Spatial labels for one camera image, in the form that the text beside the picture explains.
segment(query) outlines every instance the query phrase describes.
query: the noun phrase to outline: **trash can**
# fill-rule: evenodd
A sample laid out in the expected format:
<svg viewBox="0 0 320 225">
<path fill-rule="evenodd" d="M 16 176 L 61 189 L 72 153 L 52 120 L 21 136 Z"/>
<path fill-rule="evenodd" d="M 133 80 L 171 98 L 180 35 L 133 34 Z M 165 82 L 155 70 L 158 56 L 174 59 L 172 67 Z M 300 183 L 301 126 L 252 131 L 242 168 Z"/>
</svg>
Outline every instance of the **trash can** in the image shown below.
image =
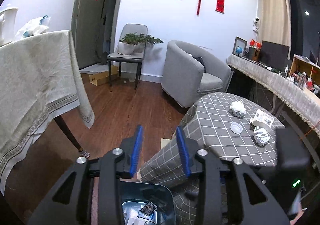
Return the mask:
<svg viewBox="0 0 320 225">
<path fill-rule="evenodd" d="M 148 202 L 157 206 L 152 219 L 154 223 L 157 225 L 176 224 L 173 197 L 167 187 L 158 184 L 121 181 L 120 195 L 125 216 L 124 224 L 127 224 L 129 218 L 146 221 L 138 218 L 138 212 Z"/>
</svg>

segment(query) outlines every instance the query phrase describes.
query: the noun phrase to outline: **potted plant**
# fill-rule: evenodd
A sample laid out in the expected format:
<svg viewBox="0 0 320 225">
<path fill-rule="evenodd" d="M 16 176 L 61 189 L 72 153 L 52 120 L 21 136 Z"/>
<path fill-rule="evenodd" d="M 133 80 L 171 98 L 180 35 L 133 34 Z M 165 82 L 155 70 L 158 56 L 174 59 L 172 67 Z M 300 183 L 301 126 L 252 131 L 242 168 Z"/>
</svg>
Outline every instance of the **potted plant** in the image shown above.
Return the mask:
<svg viewBox="0 0 320 225">
<path fill-rule="evenodd" d="M 135 48 L 138 44 L 150 43 L 154 45 L 156 43 L 163 43 L 161 39 L 154 38 L 151 34 L 145 36 L 144 34 L 137 35 L 137 32 L 134 34 L 126 34 L 124 38 L 119 40 L 118 44 L 118 53 L 124 55 L 133 54 Z"/>
</svg>

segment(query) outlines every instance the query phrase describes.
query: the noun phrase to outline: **beige curtain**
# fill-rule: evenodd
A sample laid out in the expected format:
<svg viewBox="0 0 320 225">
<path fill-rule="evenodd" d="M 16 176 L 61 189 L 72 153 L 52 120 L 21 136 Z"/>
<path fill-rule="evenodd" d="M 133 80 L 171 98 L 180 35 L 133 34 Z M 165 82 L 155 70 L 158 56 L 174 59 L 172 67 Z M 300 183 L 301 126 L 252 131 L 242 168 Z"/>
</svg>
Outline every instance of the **beige curtain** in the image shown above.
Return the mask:
<svg viewBox="0 0 320 225">
<path fill-rule="evenodd" d="M 259 0 L 258 40 L 291 46 L 290 0 Z"/>
</svg>

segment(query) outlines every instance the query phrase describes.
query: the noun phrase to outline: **chair seat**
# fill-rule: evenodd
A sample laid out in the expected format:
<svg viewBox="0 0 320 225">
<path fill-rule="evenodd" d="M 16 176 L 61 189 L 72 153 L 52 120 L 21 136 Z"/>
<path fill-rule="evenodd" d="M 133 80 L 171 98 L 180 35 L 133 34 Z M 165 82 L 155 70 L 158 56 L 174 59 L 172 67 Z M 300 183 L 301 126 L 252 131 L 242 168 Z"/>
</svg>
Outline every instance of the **chair seat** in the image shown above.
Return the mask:
<svg viewBox="0 0 320 225">
<path fill-rule="evenodd" d="M 134 53 L 131 55 L 124 55 L 117 52 L 108 54 L 107 57 L 110 61 L 116 62 L 131 62 L 131 63 L 139 63 L 142 62 L 144 59 L 144 53 Z"/>
<path fill-rule="evenodd" d="M 209 73 L 204 73 L 201 79 L 200 87 L 197 92 L 214 91 L 223 88 L 222 79 Z"/>
</svg>

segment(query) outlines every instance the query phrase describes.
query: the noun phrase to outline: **globe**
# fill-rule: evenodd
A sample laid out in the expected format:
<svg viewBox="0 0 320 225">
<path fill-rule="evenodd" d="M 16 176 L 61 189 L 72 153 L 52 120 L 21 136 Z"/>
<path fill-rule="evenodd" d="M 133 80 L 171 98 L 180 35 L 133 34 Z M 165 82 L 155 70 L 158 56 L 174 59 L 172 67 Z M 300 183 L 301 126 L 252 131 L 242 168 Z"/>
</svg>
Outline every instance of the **globe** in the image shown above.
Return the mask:
<svg viewBox="0 0 320 225">
<path fill-rule="evenodd" d="M 243 49 L 240 46 L 236 47 L 236 53 L 241 54 L 243 52 Z"/>
</svg>

